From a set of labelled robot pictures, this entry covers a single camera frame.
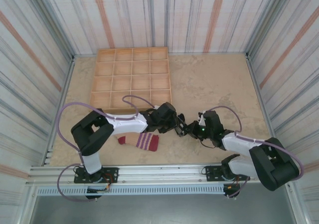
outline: sock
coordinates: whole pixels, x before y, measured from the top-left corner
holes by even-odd
[[[153,152],[158,149],[159,136],[152,133],[121,133],[115,136],[119,144],[130,144]]]

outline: wooden compartment divider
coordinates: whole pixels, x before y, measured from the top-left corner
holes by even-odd
[[[122,101],[125,95],[140,96],[153,105],[171,103],[167,47],[101,49],[98,51],[90,105],[108,113],[128,113],[134,108]],[[139,110],[150,105],[126,99]]]

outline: purple cable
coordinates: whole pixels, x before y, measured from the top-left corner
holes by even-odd
[[[240,132],[242,131],[243,127],[242,127],[242,123],[241,123],[241,121],[240,121],[240,118],[239,118],[238,114],[237,114],[233,109],[231,109],[230,107],[227,107],[227,106],[216,106],[216,107],[211,108],[211,109],[208,110],[208,111],[212,111],[212,110],[217,109],[217,108],[226,108],[226,109],[232,111],[233,114],[236,116],[236,118],[237,118],[237,120],[238,120],[238,122],[239,122],[239,130],[235,130],[235,132],[234,132],[236,138],[241,139],[241,140],[244,140],[244,141],[249,141],[249,142],[255,142],[255,143],[264,144],[264,145],[267,145],[267,146],[276,148],[276,149],[278,149],[278,150],[284,152],[285,154],[287,154],[287,155],[291,156],[293,159],[295,159],[295,161],[296,161],[296,162],[299,164],[299,166],[300,166],[300,174],[298,175],[298,177],[296,177],[295,179],[293,179],[293,181],[300,179],[300,178],[304,175],[304,173],[305,173],[304,166],[303,166],[302,162],[300,161],[300,159],[297,158],[296,155],[294,155],[292,152],[289,152],[289,151],[285,150],[284,148],[278,147],[278,146],[275,145],[275,144],[268,143],[268,142],[265,142],[265,141],[259,141],[259,140],[254,140],[254,139],[251,139],[251,138],[246,138],[246,137],[239,136],[237,133],[240,133]],[[248,179],[249,179],[249,178],[246,179],[245,183],[240,187],[240,189],[238,189],[237,192],[233,193],[232,195],[229,195],[228,197],[231,198],[231,197],[235,196],[237,193],[239,193],[239,192],[243,189],[243,187],[246,185],[246,183],[248,182]]]
[[[117,120],[133,120],[133,119],[135,119],[135,118],[138,116],[138,114],[139,114],[139,110],[138,110],[138,108],[136,107],[136,105],[134,105],[133,103],[131,103],[131,102],[129,102],[129,101],[124,100],[126,97],[134,97],[134,98],[140,99],[140,100],[145,101],[146,103],[148,103],[148,104],[149,104],[150,106],[152,106],[153,108],[155,107],[155,106],[153,106],[149,101],[145,100],[145,99],[142,98],[142,97],[134,96],[134,95],[124,96],[124,97],[122,98],[122,101],[125,102],[125,103],[127,103],[127,104],[129,104],[129,105],[131,105],[131,106],[135,109],[136,113],[135,113],[134,116],[132,116],[132,117],[130,117],[130,118],[116,118]],[[61,120],[62,112],[63,112],[67,107],[73,106],[73,105],[84,106],[84,107],[89,108],[89,109],[91,109],[91,110],[97,112],[98,114],[100,114],[100,115],[102,115],[102,116],[104,116],[104,117],[106,117],[106,118],[109,118],[109,119],[115,119],[115,118],[114,118],[113,116],[107,115],[107,114],[104,113],[104,112],[101,112],[100,110],[94,108],[93,106],[90,106],[90,105],[88,105],[88,104],[86,104],[86,103],[82,103],[82,102],[70,102],[70,103],[67,103],[67,104],[65,104],[65,105],[59,110],[58,114],[56,115],[56,120],[55,120],[56,131],[57,131],[58,135],[60,136],[60,138],[61,138],[64,142],[66,142],[68,145],[70,145],[72,148],[74,148],[74,149],[79,153],[79,156],[80,156],[80,159],[81,159],[81,163],[83,164],[84,161],[83,161],[83,158],[82,158],[82,154],[81,154],[80,149],[79,149],[78,147],[76,147],[74,144],[72,144],[69,140],[67,140],[67,139],[62,135],[61,130],[60,130],[60,120]],[[58,188],[59,193],[60,193],[64,198],[66,198],[66,199],[68,199],[68,200],[70,200],[70,201],[75,201],[75,202],[87,202],[87,201],[89,201],[89,202],[90,202],[90,201],[92,201],[92,200],[79,200],[79,199],[68,198],[67,196],[65,196],[65,195],[61,192],[61,189],[60,189],[60,186],[59,186],[60,178],[61,178],[62,174],[64,173],[64,171],[67,170],[69,167],[72,167],[72,166],[80,166],[80,165],[81,165],[81,164],[72,164],[72,165],[69,165],[69,166],[67,166],[66,168],[64,168],[64,169],[62,170],[62,172],[60,173],[59,177],[58,177],[57,185],[56,185],[56,186],[57,186],[57,188]]]

